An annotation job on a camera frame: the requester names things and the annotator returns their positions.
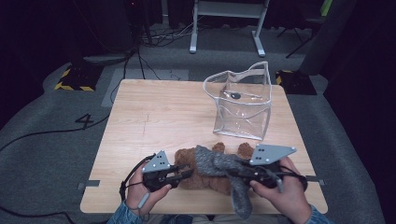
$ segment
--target transparent plastic container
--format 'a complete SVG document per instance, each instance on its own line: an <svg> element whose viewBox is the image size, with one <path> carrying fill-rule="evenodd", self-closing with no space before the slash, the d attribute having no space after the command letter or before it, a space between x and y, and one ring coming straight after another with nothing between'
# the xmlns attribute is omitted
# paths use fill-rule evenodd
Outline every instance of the transparent plastic container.
<svg viewBox="0 0 396 224"><path fill-rule="evenodd" d="M204 90L218 110L213 133L263 140L271 116L268 62L255 63L245 72L208 77Z"/></svg>

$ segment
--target brown plush fabric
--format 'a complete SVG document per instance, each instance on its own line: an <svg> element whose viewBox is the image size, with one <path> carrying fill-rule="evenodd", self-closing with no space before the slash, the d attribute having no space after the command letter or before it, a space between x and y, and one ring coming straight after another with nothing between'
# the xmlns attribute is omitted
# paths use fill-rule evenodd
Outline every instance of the brown plush fabric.
<svg viewBox="0 0 396 224"><path fill-rule="evenodd" d="M216 143L212 147L213 151L225 151L225 145L222 142ZM237 155L242 159L250 159L254 148L248 143L243 143L239 146ZM194 169L190 178L183 179L179 186L184 189L205 189L210 188L225 195L231 195L231 181L227 176L208 176L198 173L195 161L195 147L183 148L175 154L175 165L188 164L189 169Z"/></svg>

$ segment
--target person's left hand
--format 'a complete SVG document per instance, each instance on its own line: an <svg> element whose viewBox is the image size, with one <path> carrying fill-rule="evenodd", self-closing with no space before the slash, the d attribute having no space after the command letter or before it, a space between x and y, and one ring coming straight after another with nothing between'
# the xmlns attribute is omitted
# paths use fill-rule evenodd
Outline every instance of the person's left hand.
<svg viewBox="0 0 396 224"><path fill-rule="evenodd" d="M128 188L128 195L126 197L125 203L126 205L130 208L130 210L135 213L138 216L143 216L149 213L151 209L154 207L155 203L161 200L163 197L166 196L166 194L169 192L169 190L172 188L171 185L165 185L161 189L158 189L154 192L149 192L149 190L143 185L143 173L142 173L142 168L146 164L142 164L136 172L134 172L134 175L131 177L129 180L129 184L136 184L132 185L131 187ZM146 200L145 204L143 205L142 208L137 209L137 206L139 205L140 201L142 200L143 196L149 192L149 197Z"/></svg>

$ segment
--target gray fabric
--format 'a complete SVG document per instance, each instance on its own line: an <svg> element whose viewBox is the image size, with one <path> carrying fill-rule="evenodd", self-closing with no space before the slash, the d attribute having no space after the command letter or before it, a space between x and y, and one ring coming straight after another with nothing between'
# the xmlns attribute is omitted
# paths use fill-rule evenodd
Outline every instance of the gray fabric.
<svg viewBox="0 0 396 224"><path fill-rule="evenodd" d="M250 186L247 186L240 177L228 175L226 172L228 169L244 171L245 167L241 164L242 159L236 155L227 155L209 150L206 147L197 146L195 149L195 161L198 172L201 175L227 175L230 178L233 186L231 191L233 210L242 219L249 218L253 209L248 197Z"/></svg>

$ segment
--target blue patterned sleeve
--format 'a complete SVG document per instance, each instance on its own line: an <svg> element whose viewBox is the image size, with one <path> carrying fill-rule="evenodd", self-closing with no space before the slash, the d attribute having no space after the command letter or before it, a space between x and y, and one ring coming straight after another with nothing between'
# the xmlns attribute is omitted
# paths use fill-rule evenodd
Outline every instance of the blue patterned sleeve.
<svg viewBox="0 0 396 224"><path fill-rule="evenodd" d="M327 219L323 214L321 214L318 209L311 204L312 214L308 219L306 224L334 224L334 222Z"/></svg>
<svg viewBox="0 0 396 224"><path fill-rule="evenodd" d="M107 224L142 224L143 219L135 215L125 202L122 202Z"/></svg>

